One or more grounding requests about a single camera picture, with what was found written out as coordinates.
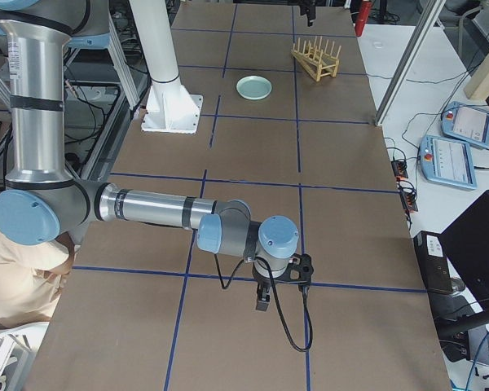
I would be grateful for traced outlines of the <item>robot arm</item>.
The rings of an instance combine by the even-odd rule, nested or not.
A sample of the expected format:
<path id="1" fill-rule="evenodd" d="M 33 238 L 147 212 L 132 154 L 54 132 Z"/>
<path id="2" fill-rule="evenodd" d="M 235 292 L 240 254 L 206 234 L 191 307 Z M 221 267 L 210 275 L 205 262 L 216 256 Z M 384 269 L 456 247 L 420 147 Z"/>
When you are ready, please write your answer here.
<path id="1" fill-rule="evenodd" d="M 0 1 L 7 38 L 14 165 L 0 194 L 0 231 L 35 245 L 92 221 L 124 220 L 196 232 L 201 250 L 238 257 L 252 266 L 258 310 L 279 300 L 281 283 L 307 294 L 312 269 L 297 253 L 299 234 L 287 217 L 255 222 L 240 200 L 207 200 L 130 190 L 67 168 L 64 130 L 64 52 L 107 50 L 129 105 L 141 95 L 105 1 Z"/>

